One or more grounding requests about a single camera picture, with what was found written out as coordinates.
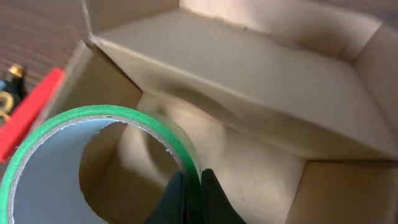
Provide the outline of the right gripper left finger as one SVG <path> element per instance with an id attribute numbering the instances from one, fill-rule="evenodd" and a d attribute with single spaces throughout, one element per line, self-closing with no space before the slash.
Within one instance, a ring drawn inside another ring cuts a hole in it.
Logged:
<path id="1" fill-rule="evenodd" d="M 164 193 L 144 224 L 183 224 L 186 222 L 184 175 L 177 171 L 168 181 Z"/>

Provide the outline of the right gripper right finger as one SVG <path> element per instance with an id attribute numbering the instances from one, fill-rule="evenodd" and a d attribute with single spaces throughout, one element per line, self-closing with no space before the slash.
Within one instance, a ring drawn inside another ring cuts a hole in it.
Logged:
<path id="1" fill-rule="evenodd" d="M 212 169 L 201 173 L 201 198 L 205 224 L 246 224 L 229 202 Z"/>

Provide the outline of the green tape roll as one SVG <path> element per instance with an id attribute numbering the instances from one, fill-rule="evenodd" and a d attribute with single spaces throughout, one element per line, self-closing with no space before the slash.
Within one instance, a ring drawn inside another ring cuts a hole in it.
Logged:
<path id="1" fill-rule="evenodd" d="M 176 123 L 114 105 L 68 110 L 13 155 L 1 184 L 1 222 L 144 223 L 177 171 L 185 223 L 201 223 L 200 163 Z"/>

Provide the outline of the black gold correction tape dispenser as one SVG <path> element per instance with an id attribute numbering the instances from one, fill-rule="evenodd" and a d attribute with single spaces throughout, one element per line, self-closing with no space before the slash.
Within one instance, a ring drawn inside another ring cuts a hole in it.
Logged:
<path id="1" fill-rule="evenodd" d="M 10 118 L 18 104 L 25 98 L 25 67 L 15 63 L 4 73 L 1 79 L 1 126 Z"/>

